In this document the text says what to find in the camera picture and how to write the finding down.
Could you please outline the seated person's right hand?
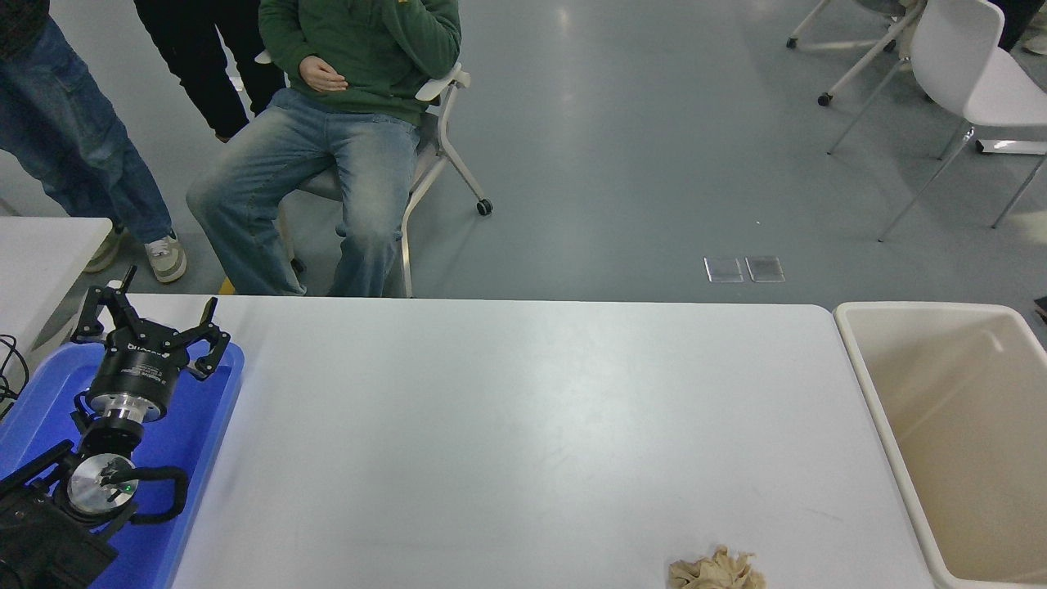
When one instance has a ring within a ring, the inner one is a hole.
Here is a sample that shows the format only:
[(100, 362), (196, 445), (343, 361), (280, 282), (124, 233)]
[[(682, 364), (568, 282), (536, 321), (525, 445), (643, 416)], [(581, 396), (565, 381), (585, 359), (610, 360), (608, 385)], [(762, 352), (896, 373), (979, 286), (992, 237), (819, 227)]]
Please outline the seated person's right hand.
[(348, 89), (346, 77), (321, 56), (304, 56), (299, 62), (299, 77), (317, 92), (336, 92)]

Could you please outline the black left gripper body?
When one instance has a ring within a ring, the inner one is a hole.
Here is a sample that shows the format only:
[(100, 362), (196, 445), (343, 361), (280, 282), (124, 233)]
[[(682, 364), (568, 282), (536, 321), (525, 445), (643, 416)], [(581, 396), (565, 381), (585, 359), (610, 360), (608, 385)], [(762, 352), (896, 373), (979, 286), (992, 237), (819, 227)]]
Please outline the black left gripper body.
[(119, 398), (140, 398), (149, 410), (168, 410), (188, 353), (184, 346), (164, 349), (165, 340), (169, 337), (161, 336), (157, 343), (142, 343), (135, 335), (110, 333), (101, 369), (88, 390), (90, 408), (102, 410)]

